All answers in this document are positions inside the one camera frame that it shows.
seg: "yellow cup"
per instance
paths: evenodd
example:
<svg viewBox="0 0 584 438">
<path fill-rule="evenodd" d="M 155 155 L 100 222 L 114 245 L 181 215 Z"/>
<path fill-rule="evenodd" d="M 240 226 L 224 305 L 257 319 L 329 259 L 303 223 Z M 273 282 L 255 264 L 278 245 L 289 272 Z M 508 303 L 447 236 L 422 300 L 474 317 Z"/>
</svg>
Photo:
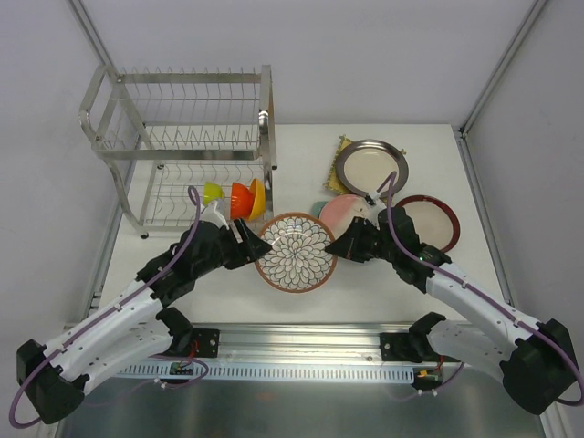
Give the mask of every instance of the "yellow cup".
<svg viewBox="0 0 584 438">
<path fill-rule="evenodd" d="M 225 199 L 225 193 L 220 185 L 207 181 L 204 184 L 203 204 L 209 205 L 215 199 Z"/>
</svg>

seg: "dark red plate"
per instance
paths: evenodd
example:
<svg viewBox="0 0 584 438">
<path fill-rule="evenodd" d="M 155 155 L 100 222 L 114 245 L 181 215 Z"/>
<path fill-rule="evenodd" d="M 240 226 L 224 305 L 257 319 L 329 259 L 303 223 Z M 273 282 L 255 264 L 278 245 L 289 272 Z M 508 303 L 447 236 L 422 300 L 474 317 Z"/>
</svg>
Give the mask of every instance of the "dark red plate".
<svg viewBox="0 0 584 438">
<path fill-rule="evenodd" d="M 460 239 L 460 222 L 446 203 L 425 194 L 415 194 L 400 200 L 397 207 L 403 207 L 413 220 L 420 241 L 448 252 Z"/>
</svg>

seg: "gray floor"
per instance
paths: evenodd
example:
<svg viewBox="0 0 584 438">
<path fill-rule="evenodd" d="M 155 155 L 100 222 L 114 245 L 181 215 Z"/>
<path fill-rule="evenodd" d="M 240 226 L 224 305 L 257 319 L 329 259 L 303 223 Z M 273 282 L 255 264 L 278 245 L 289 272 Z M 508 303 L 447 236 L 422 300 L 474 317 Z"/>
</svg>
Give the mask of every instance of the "gray floor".
<svg viewBox="0 0 584 438">
<path fill-rule="evenodd" d="M 140 381 L 111 379 L 89 400 L 106 402 Z M 162 391 L 146 385 L 102 408 L 80 407 L 60 438 L 520 437 L 544 436 L 489 377 L 466 370 L 437 398 L 396 402 L 409 387 L 365 383 L 201 381 Z"/>
</svg>

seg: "white wall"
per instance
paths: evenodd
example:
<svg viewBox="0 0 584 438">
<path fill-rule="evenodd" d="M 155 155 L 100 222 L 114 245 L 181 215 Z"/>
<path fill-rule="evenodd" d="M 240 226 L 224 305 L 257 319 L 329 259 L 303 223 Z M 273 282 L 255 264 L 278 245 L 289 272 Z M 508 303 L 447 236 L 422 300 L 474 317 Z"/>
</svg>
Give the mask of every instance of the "white wall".
<svg viewBox="0 0 584 438">
<path fill-rule="evenodd" d="M 0 14 L 0 436 L 14 436 L 16 349 L 78 309 L 114 202 L 78 106 L 97 60 L 67 3 L 9 0 Z M 20 410 L 21 420 L 32 412 Z"/>
<path fill-rule="evenodd" d="M 460 125 L 532 0 L 85 0 L 126 68 L 271 64 L 280 123 Z"/>
<path fill-rule="evenodd" d="M 471 131 L 471 148 L 520 307 L 565 324 L 581 367 L 584 2 L 550 3 Z M 584 436 L 582 409 L 567 413 Z"/>
</svg>

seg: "stainless steel dish rack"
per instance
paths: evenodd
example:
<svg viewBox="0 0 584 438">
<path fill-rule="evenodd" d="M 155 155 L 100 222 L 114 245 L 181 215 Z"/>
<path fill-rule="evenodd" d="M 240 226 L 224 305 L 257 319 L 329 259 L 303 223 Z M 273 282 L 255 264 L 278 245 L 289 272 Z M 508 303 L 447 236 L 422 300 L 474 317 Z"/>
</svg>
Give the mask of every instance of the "stainless steel dish rack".
<svg viewBox="0 0 584 438">
<path fill-rule="evenodd" d="M 97 124 L 92 114 L 100 114 Z M 193 220 L 187 186 L 203 196 L 207 181 L 223 187 L 228 216 L 231 184 L 249 185 L 259 178 L 266 189 L 266 213 L 251 225 L 257 229 L 273 217 L 270 66 L 260 73 L 158 68 L 118 73 L 100 66 L 79 118 L 92 150 L 111 171 L 122 211 L 142 235 L 186 229 Z M 122 177 L 133 161 L 134 179 L 136 172 L 150 175 L 141 205 L 129 200 Z"/>
</svg>

